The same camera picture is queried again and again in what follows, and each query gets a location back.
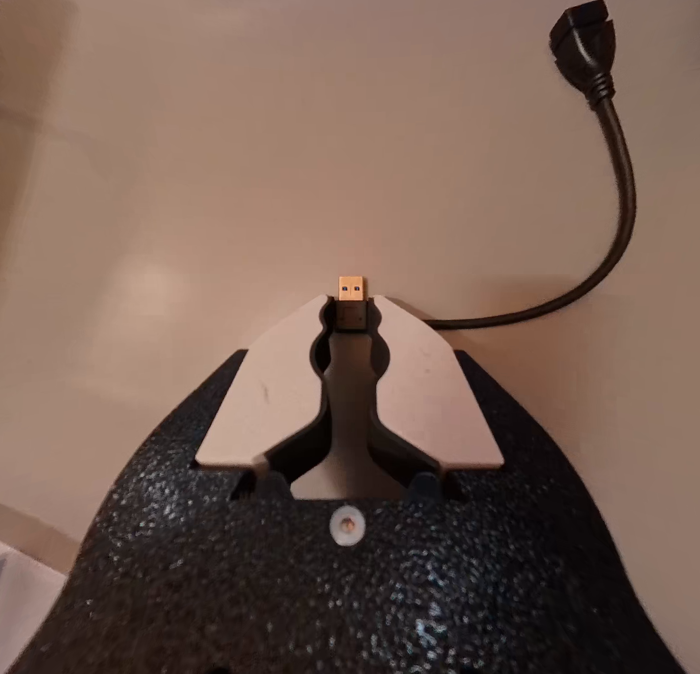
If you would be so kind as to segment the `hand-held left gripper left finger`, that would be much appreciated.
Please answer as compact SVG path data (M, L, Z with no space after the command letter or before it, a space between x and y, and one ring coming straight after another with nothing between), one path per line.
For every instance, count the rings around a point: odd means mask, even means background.
M240 366L195 455L209 469L291 484L330 451L332 419L325 372L335 300L319 295L264 331Z

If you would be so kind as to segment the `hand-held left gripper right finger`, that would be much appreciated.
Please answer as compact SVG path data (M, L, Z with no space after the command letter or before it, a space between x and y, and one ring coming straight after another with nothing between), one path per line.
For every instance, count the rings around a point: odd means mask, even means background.
M367 310L372 460L405 488L425 473L443 480L451 472L502 468L503 453L455 350L383 295Z

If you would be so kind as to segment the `white flat object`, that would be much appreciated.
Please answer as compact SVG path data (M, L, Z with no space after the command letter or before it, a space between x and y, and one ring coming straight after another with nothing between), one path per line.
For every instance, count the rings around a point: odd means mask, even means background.
M47 617L66 576L1 543L1 672Z

